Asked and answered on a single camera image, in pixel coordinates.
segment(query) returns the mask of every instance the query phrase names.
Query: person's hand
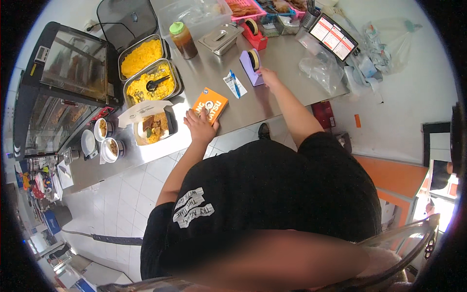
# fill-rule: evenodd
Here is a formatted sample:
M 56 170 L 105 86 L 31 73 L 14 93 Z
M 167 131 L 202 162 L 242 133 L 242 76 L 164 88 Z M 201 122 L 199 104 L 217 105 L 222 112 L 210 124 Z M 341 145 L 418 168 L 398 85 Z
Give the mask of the person's hand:
M 282 82 L 277 77 L 277 72 L 269 70 L 268 68 L 260 67 L 258 71 L 262 74 L 264 84 L 271 88 L 271 90 L 276 89 L 282 84 Z
M 206 146 L 211 143 L 216 136 L 217 129 L 219 129 L 219 122 L 217 120 L 212 127 L 209 124 L 205 107 L 201 109 L 199 117 L 190 108 L 186 111 L 186 118 L 183 118 L 183 121 L 188 126 L 188 129 L 190 129 L 191 140 L 206 144 Z

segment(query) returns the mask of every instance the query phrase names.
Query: sauce bottle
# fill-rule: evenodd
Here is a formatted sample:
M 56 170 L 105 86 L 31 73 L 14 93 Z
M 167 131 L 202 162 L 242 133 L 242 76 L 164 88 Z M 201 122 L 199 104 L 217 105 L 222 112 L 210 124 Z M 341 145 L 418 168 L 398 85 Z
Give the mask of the sauce bottle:
M 193 58 L 198 54 L 191 34 L 183 22 L 174 22 L 170 28 L 170 38 L 173 40 L 184 59 Z

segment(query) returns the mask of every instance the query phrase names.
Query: pen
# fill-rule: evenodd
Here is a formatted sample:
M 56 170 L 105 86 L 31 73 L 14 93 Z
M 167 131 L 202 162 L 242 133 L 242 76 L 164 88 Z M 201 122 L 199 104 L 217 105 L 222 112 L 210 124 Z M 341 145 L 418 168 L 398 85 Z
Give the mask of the pen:
M 240 90 L 238 89 L 237 86 L 237 78 L 235 78 L 235 74 L 230 70 L 230 76 L 233 78 L 233 85 L 235 86 L 235 91 L 237 92 L 238 98 L 240 98 Z

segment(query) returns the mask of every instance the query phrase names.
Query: black spoon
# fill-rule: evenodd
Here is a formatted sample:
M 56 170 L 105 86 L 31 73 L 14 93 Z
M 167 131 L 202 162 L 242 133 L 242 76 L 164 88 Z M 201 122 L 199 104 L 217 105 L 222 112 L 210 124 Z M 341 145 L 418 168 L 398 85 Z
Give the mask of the black spoon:
M 146 89 L 148 91 L 155 91 L 156 88 L 159 86 L 159 84 L 163 81 L 166 81 L 167 79 L 170 78 L 170 75 L 167 75 L 167 76 L 164 76 L 162 78 L 159 78 L 158 80 L 150 80 L 148 81 L 148 83 L 146 84 Z

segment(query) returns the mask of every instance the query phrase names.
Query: tablet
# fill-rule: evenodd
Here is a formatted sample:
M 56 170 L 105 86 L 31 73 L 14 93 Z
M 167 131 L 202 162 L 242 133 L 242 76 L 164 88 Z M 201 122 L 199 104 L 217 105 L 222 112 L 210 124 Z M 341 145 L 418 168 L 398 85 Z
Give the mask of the tablet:
M 324 13 L 318 17 L 309 33 L 342 62 L 358 46 L 358 43 L 339 24 Z

